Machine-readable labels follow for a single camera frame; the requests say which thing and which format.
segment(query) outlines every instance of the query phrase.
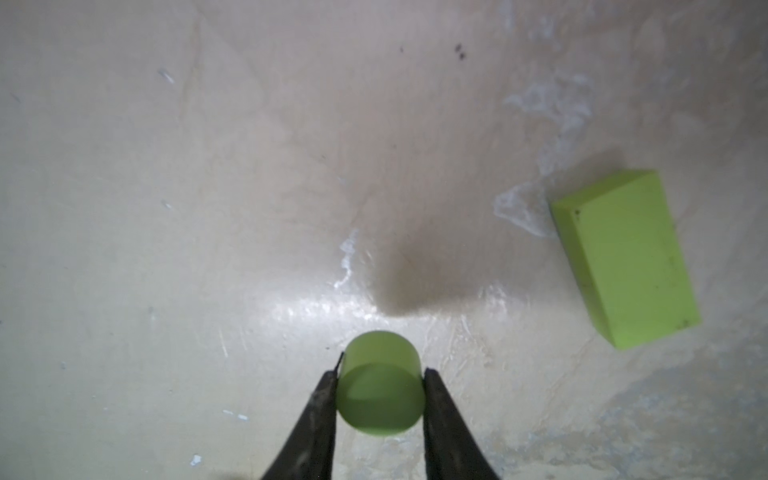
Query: block side face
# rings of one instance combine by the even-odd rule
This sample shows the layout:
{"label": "block side face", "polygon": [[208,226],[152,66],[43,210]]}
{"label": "block side face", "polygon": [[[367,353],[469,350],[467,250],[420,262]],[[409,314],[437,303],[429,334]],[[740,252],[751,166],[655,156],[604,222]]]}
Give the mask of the block side face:
{"label": "block side face", "polygon": [[657,174],[584,205],[576,229],[617,348],[700,323]]}
{"label": "block side face", "polygon": [[590,201],[598,199],[617,188],[621,188],[640,177],[652,174],[654,174],[652,170],[623,170],[562,198],[556,204],[571,209],[581,208]]}
{"label": "block side face", "polygon": [[573,211],[567,207],[553,204],[551,206],[554,224],[558,228],[560,241],[562,242],[571,271],[576,279],[576,284],[581,291],[581,297],[587,307],[592,325],[611,344],[614,343],[611,331],[608,327],[605,311],[600,301],[600,296],[594,285],[591,271],[581,246],[581,239],[574,226]]}

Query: lime green cylinder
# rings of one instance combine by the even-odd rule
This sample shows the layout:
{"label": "lime green cylinder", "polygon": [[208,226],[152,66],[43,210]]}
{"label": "lime green cylinder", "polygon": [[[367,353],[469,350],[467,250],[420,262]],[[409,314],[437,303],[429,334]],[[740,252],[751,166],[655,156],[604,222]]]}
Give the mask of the lime green cylinder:
{"label": "lime green cylinder", "polygon": [[416,348],[397,333],[363,333],[349,343],[336,390],[336,407],[352,427],[395,435],[424,412],[422,366]]}

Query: green rectangular block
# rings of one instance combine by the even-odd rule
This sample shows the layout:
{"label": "green rectangular block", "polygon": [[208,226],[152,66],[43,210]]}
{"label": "green rectangular block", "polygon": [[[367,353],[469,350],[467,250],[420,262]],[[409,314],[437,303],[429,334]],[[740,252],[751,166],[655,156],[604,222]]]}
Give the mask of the green rectangular block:
{"label": "green rectangular block", "polygon": [[551,210],[592,323],[616,348],[701,323],[655,171],[622,171]]}

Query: scuff mark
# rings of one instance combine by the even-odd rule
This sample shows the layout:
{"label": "scuff mark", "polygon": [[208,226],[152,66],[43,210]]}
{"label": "scuff mark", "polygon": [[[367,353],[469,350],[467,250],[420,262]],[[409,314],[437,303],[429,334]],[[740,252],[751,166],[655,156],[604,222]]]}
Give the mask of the scuff mark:
{"label": "scuff mark", "polygon": [[[235,412],[233,412],[232,410],[222,410],[221,412],[222,412],[224,415],[231,415],[231,416],[235,416]],[[238,414],[237,414],[237,418],[238,418],[239,420],[243,420],[244,422],[247,422],[247,421],[248,421],[248,415],[243,415],[242,413],[238,413]]]}
{"label": "scuff mark", "polygon": [[221,343],[221,350],[224,352],[224,358],[230,358],[230,354],[227,351],[227,346],[224,345],[224,334],[221,332],[221,327],[219,327],[219,342]]}
{"label": "scuff mark", "polygon": [[243,345],[243,350],[248,351],[248,343],[245,341],[245,332],[243,327],[239,327],[237,332],[240,334],[240,344]]}
{"label": "scuff mark", "polygon": [[341,259],[341,267],[346,270],[344,278],[333,284],[334,289],[339,289],[342,285],[349,281],[352,276],[352,257],[355,255],[355,243],[357,242],[357,233],[359,229],[352,230],[349,237],[339,245],[341,251],[344,252],[344,258]]}
{"label": "scuff mark", "polygon": [[166,81],[167,81],[169,84],[174,84],[174,83],[176,83],[176,81],[174,80],[174,78],[170,76],[170,73],[168,73],[168,70],[166,70],[165,68],[161,68],[160,70],[158,70],[158,71],[157,71],[157,73],[158,73],[158,74],[160,74],[160,76],[161,76],[162,78],[165,78],[165,80],[166,80]]}
{"label": "scuff mark", "polygon": [[538,420],[538,424],[536,426],[537,430],[543,429],[545,426],[545,423],[549,420],[550,413],[552,411],[552,407],[554,405],[555,399],[558,397],[558,393],[560,392],[560,389],[564,385],[565,381],[569,378],[573,378],[574,374],[577,372],[577,370],[581,367],[582,362],[584,361],[584,357],[587,355],[588,347],[592,344],[594,339],[598,337],[597,333],[593,333],[589,339],[584,342],[584,344],[579,348],[579,350],[572,356],[574,359],[574,365],[566,372],[563,372],[548,388],[547,388],[547,399],[546,399],[546,406],[544,408],[544,411],[541,413],[541,416]]}
{"label": "scuff mark", "polygon": [[470,339],[473,338],[472,332],[469,330],[469,325],[467,324],[467,316],[462,315],[460,320],[462,321],[462,326],[464,327],[464,331],[467,332],[467,337]]}

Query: white surface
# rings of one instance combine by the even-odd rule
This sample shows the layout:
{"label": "white surface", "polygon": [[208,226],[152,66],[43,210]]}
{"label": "white surface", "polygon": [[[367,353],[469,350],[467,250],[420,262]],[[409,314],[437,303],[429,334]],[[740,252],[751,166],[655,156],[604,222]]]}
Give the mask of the white surface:
{"label": "white surface", "polygon": [[[259,478],[371,329],[505,478],[763,478],[766,18],[1,4],[0,478]],[[620,353],[542,206],[616,167],[660,171],[704,317]],[[420,427],[339,421],[335,460],[423,478]]]}

